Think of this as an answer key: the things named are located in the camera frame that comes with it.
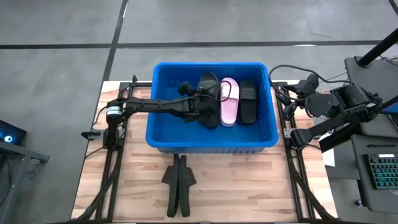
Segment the grey metal desk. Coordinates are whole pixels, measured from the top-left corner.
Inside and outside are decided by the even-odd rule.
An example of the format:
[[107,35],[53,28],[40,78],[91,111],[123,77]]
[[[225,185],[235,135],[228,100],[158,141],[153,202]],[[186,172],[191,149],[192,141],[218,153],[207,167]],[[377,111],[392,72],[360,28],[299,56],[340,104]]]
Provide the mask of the grey metal desk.
[[36,159],[44,164],[48,162],[50,156],[6,142],[0,142],[0,152],[7,154],[11,162],[15,163],[11,170],[9,191],[0,205],[0,224],[8,224],[30,160]]

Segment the grey desk top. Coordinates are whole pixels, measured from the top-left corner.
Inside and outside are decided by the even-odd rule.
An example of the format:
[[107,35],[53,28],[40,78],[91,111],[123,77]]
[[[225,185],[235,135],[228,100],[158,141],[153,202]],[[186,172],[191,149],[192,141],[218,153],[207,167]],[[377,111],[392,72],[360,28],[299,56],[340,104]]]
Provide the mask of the grey desk top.
[[[383,102],[398,95],[398,67],[391,63],[374,60],[363,68],[357,64],[355,58],[346,58],[345,68],[351,82],[371,93],[377,93]],[[385,114],[379,114],[368,123],[361,123],[360,127],[365,136],[398,138],[398,128]]]

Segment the black aluminium rail frame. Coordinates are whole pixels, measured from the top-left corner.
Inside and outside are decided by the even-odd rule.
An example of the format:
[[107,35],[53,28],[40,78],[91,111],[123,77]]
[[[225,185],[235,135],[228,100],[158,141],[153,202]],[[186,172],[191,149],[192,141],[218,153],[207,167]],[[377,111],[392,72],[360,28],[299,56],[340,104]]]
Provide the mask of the black aluminium rail frame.
[[94,120],[97,123],[100,114],[104,112],[107,128],[95,129],[92,126],[90,130],[81,133],[88,141],[101,140],[101,148],[106,150],[106,157],[99,192],[85,211],[69,220],[68,224],[105,224],[113,221],[128,125],[127,118],[123,116],[123,102],[132,99],[135,88],[150,86],[151,81],[140,82],[135,75],[130,82],[121,82],[117,98],[101,108]]
[[[290,182],[292,186],[292,195],[294,205],[297,214],[297,221],[299,223],[321,223],[327,220],[337,220],[336,217],[327,212],[326,208],[317,200],[316,196],[310,190],[308,184],[308,177],[305,170],[305,164],[301,150],[293,148],[292,141],[290,138],[285,138],[283,134],[284,128],[296,128],[295,119],[285,120],[282,117],[283,104],[276,99],[277,112],[279,115],[279,121],[282,128],[282,137],[285,147],[285,153],[287,157],[287,167],[289,170]],[[308,212],[308,218],[303,215],[303,208],[300,199],[299,189],[302,190],[305,208]]]

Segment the black rubber slide sandal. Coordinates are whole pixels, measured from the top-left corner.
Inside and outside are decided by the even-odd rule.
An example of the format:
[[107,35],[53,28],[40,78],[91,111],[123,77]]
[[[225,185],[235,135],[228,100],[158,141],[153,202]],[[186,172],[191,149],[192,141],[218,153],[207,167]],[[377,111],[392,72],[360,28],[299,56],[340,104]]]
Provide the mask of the black rubber slide sandal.
[[182,217],[190,216],[190,187],[197,183],[193,171],[187,166],[187,157],[181,156],[178,168],[178,187]]
[[173,218],[178,209],[179,192],[178,192],[178,176],[179,176],[179,162],[178,154],[173,155],[173,164],[167,166],[162,183],[169,186],[169,201],[167,205],[167,216]]
[[239,123],[250,125],[257,118],[257,87],[250,80],[242,80],[239,85]]
[[[198,83],[198,89],[200,89],[200,94],[203,94],[203,91],[209,88],[218,88],[220,90],[220,84],[218,83],[218,79],[213,73],[204,73],[200,81]],[[214,111],[220,112],[220,103],[218,100],[215,100]],[[215,129],[218,127],[220,122],[211,122],[211,123],[201,123],[205,128]]]

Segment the pink rubber slide sandal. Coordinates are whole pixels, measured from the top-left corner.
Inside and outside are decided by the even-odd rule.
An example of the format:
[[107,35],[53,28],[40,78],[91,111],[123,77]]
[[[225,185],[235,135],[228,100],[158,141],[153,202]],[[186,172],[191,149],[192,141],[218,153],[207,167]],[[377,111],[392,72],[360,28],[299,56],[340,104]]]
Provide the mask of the pink rubber slide sandal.
[[236,122],[239,104],[239,85],[232,78],[224,78],[220,85],[221,124],[231,127]]

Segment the black round pole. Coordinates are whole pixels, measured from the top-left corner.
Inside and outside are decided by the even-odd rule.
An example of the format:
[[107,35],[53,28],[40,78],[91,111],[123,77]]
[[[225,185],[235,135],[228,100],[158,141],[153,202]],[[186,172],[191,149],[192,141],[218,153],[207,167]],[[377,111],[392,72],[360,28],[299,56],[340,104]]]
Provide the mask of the black round pole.
[[373,60],[392,47],[396,42],[398,42],[398,28],[390,33],[385,39],[381,40],[380,43],[374,46],[363,57],[356,59],[357,64],[363,68],[367,67]]

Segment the white paper sheet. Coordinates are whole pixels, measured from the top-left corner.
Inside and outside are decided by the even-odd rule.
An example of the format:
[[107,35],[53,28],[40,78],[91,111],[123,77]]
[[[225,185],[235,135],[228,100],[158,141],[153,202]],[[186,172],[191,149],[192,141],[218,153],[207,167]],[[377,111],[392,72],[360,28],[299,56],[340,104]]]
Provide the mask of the white paper sheet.
[[[326,133],[326,134],[320,136],[318,141],[320,142],[321,140],[325,139],[328,136],[331,136],[331,133]],[[323,152],[322,157],[323,157],[325,166],[335,167],[335,153],[334,153],[333,148],[327,150],[326,152]]]

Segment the grey desk with keyboard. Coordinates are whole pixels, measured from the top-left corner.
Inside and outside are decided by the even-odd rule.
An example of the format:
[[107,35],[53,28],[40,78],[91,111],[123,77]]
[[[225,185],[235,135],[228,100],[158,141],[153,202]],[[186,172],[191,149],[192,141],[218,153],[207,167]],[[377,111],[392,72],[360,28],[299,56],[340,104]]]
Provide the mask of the grey desk with keyboard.
[[365,154],[398,155],[398,139],[353,135],[351,142],[359,172],[363,205],[372,212],[398,214],[398,190],[375,190],[364,163]]

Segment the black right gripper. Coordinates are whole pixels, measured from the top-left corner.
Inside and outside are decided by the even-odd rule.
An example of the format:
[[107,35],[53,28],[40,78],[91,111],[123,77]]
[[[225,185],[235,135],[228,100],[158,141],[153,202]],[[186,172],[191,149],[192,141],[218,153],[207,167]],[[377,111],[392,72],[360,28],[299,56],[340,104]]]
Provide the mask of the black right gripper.
[[308,97],[308,93],[299,91],[298,93],[290,90],[278,89],[275,90],[275,97],[285,107],[282,110],[282,117],[285,120],[290,120],[294,117],[294,113],[297,107],[300,109],[305,108],[305,101]]

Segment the black tablet screen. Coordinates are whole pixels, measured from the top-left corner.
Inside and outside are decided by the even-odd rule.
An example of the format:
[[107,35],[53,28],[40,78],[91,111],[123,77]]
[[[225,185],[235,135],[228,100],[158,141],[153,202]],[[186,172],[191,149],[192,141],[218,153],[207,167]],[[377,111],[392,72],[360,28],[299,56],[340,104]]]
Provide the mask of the black tablet screen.
[[384,103],[382,110],[385,114],[398,114],[398,95]]

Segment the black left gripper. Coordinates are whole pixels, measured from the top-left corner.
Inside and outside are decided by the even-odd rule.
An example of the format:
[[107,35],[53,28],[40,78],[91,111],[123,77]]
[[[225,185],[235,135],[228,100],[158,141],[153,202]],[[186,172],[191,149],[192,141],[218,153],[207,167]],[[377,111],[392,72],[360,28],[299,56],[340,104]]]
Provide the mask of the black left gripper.
[[219,100],[219,89],[209,88],[203,91],[204,95],[194,95],[190,99],[193,112],[196,115],[190,115],[185,118],[186,123],[198,121],[199,123],[220,122],[220,112],[214,111],[215,100]]

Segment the backlit computer keyboard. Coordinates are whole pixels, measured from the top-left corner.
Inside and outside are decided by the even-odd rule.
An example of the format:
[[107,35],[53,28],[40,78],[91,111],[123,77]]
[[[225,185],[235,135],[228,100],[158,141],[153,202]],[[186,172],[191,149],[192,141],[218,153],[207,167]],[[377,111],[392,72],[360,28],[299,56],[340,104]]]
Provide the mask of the backlit computer keyboard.
[[398,190],[398,155],[365,154],[364,163],[375,190]]

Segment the computer case with blue light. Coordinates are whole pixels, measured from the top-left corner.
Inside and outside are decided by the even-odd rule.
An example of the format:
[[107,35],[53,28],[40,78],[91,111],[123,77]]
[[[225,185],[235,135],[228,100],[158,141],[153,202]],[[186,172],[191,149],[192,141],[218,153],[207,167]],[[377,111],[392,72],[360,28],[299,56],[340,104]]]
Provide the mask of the computer case with blue light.
[[27,131],[0,120],[0,141],[20,146],[26,134]]

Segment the blue plastic bin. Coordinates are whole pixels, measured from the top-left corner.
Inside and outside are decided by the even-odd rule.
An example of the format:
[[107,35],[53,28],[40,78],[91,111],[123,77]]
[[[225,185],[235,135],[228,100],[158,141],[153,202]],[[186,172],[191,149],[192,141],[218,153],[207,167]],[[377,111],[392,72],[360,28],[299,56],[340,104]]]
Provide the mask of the blue plastic bin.
[[257,115],[250,125],[219,125],[207,129],[199,122],[184,123],[168,113],[148,115],[146,141],[160,152],[206,154],[255,154],[278,142],[278,128],[267,67],[259,62],[162,62],[153,71],[150,97],[172,100],[183,82],[197,86],[200,77],[213,73],[218,80],[229,77],[256,85]]

